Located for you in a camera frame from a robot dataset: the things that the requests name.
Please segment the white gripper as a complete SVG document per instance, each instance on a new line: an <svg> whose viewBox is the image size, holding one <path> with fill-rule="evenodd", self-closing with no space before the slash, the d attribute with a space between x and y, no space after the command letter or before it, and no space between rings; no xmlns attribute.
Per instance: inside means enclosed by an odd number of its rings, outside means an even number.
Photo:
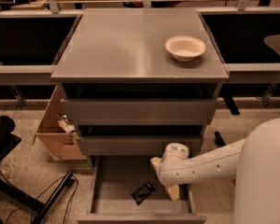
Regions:
<svg viewBox="0 0 280 224"><path fill-rule="evenodd" d="M150 160L157 177L166 187L173 202L179 200L179 186L189 184L189 174L186 172L186 160L189 158L189 149L179 143L170 143L161 158L154 157Z"/></svg>

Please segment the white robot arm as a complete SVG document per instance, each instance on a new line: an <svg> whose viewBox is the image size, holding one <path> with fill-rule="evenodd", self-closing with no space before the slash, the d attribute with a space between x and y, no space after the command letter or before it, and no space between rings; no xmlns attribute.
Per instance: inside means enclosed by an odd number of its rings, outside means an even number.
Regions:
<svg viewBox="0 0 280 224"><path fill-rule="evenodd" d="M150 162L172 201L179 199L180 185L233 179L234 224L280 224L280 118L194 158L186 146L171 143Z"/></svg>

